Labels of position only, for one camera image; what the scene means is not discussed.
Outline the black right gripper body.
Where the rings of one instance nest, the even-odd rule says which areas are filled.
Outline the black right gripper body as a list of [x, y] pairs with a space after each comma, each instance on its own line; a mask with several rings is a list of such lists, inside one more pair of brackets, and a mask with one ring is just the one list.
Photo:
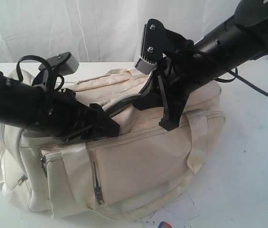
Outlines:
[[161, 98], [190, 96], [206, 81], [197, 76], [194, 41], [167, 29], [157, 19], [149, 19], [146, 25], [145, 57], [157, 64], [153, 71], [160, 74]]

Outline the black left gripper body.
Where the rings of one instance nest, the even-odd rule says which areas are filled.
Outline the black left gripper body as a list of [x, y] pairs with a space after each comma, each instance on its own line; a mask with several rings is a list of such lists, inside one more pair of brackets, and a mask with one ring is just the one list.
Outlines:
[[90, 127], [91, 108], [76, 100], [76, 94], [64, 89], [65, 76], [60, 66], [69, 53], [48, 59], [29, 55], [40, 63], [39, 73], [29, 87], [28, 129], [61, 139], [74, 131]]

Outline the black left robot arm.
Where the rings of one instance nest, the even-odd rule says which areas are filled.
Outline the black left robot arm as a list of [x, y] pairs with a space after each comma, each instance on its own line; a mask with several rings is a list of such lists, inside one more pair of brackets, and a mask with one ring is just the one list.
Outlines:
[[27, 55], [21, 60], [39, 62], [39, 73], [32, 84], [27, 85], [20, 66], [16, 67], [14, 79], [0, 71], [1, 124], [44, 133], [62, 141], [119, 135], [119, 124], [99, 104], [84, 105], [77, 101], [73, 90], [56, 84], [57, 79], [75, 73], [79, 67], [70, 52], [49, 59]]

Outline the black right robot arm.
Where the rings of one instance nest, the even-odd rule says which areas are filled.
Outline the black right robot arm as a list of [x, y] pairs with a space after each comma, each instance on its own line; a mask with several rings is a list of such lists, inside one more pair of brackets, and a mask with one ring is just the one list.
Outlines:
[[192, 92], [225, 73], [238, 78], [238, 66], [263, 56], [268, 56], [268, 0], [240, 1], [231, 17], [197, 42], [149, 19], [135, 67], [150, 77], [133, 106], [163, 107], [159, 125], [171, 131]]

